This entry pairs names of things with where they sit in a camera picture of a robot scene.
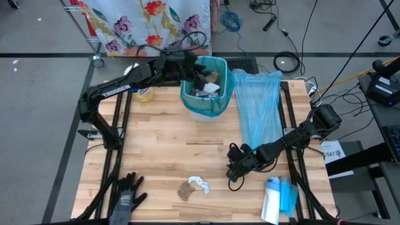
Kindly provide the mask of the black power strip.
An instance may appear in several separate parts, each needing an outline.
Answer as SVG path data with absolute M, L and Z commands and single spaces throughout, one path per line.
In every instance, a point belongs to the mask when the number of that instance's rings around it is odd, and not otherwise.
M 277 16 L 272 15 L 270 20 L 266 23 L 266 25 L 262 28 L 262 30 L 264 32 L 266 32 L 273 25 L 273 23 L 276 21 L 276 19 L 277 19 Z

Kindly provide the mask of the red fabric item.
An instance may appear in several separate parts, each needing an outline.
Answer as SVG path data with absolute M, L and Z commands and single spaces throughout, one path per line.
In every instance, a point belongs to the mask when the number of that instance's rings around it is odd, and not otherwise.
M 80 0 L 69 0 L 69 2 L 70 2 L 70 4 L 71 4 L 72 6 L 77 6 L 78 8 L 80 8 L 80 5 L 81 5 Z M 86 16 L 86 14 L 85 14 L 84 12 L 83 12 L 82 14 L 85 16 L 85 20 L 86 20 L 87 27 L 88 27 L 88 30 L 89 30 L 90 35 L 91 35 L 91 36 L 95 36 L 96 33 L 95 33 L 95 31 L 94 31 L 94 29 L 93 29 L 91 23 L 90 23 L 90 20 L 88 19 L 88 17 Z

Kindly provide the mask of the light blue flat trash bag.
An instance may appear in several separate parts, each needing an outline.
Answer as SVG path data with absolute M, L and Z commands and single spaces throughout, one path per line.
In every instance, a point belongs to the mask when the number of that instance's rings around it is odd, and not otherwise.
M 282 72 L 249 74 L 232 71 L 243 143 L 251 149 L 283 136 L 279 116 Z

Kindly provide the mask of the white power strip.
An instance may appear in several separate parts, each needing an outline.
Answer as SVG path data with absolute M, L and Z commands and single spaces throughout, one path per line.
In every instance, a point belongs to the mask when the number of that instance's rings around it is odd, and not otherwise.
M 318 90 L 318 82 L 313 77 L 295 77 L 294 80 L 302 80 L 306 86 L 307 95 L 311 97 Z

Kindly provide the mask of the black floor mat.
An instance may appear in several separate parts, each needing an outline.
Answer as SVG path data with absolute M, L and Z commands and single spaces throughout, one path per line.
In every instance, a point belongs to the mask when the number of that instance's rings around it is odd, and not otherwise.
M 227 58 L 227 67 L 230 71 L 235 69 L 241 69 L 246 71 L 248 74 L 259 73 L 258 65 L 255 57 L 234 57 Z

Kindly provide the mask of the white plastic film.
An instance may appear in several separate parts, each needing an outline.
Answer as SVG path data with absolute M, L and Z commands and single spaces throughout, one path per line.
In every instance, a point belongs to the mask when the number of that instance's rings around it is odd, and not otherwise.
M 199 187 L 202 188 L 205 194 L 210 193 L 210 188 L 209 188 L 209 183 L 204 181 L 201 177 L 199 176 L 191 176 L 188 178 L 188 183 L 196 183 Z

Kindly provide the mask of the white paper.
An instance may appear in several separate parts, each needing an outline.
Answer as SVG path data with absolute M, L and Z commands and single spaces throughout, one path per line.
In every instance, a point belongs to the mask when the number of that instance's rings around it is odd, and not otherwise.
M 213 93 L 218 91 L 219 89 L 220 89 L 219 85 L 209 82 L 204 85 L 203 91 L 207 93 Z

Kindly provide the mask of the yellow Lysol wipes canister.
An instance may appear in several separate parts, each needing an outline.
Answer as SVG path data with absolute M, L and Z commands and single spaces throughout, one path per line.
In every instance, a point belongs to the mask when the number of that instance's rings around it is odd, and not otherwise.
M 123 75 L 126 76 L 130 73 L 130 71 L 139 66 L 138 63 L 134 63 L 130 66 L 128 66 L 125 70 Z M 147 87 L 144 89 L 137 89 L 137 88 L 132 88 L 131 92 L 133 94 L 133 98 L 135 101 L 140 102 L 140 103 L 146 103 L 149 102 L 153 97 L 154 97 L 154 90 L 152 87 Z

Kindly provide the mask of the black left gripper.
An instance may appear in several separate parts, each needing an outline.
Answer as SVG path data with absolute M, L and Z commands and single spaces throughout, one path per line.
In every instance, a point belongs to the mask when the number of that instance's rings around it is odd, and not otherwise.
M 205 77 L 212 71 L 195 62 L 196 55 L 191 51 L 162 53 L 155 58 L 154 80 L 157 83 L 193 81 L 194 89 L 203 91 L 207 83 Z

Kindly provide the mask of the blue plastic packet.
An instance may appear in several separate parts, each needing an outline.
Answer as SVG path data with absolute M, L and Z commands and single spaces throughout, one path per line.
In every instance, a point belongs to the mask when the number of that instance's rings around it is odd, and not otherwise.
M 298 187 L 291 184 L 291 180 L 287 176 L 279 176 L 279 182 L 279 212 L 287 217 L 293 218 L 298 198 Z

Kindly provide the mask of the white paper sign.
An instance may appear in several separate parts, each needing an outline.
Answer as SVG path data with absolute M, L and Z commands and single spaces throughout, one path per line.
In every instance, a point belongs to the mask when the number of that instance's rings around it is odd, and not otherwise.
M 320 147 L 324 154 L 325 164 L 346 157 L 339 141 L 324 141 L 321 143 Z

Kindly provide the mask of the white floral cloth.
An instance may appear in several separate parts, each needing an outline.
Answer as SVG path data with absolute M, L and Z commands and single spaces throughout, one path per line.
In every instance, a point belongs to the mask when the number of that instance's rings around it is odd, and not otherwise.
M 80 0 L 108 56 L 153 57 L 168 46 L 210 55 L 211 0 Z

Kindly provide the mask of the white blue bag package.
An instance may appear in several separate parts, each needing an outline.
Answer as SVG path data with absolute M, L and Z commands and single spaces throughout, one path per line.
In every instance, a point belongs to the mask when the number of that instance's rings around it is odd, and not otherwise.
M 261 219 L 273 225 L 279 224 L 280 180 L 271 177 L 266 181 Z

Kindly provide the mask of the black keyboard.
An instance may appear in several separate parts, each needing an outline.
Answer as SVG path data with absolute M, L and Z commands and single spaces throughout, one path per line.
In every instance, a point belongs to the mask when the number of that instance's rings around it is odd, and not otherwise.
M 384 126 L 382 131 L 394 161 L 400 165 L 400 125 Z

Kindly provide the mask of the tan post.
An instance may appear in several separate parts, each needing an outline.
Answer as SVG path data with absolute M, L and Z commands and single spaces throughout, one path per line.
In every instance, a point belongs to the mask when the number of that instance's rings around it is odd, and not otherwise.
M 211 0 L 211 32 L 215 33 L 217 30 L 218 10 L 220 0 Z

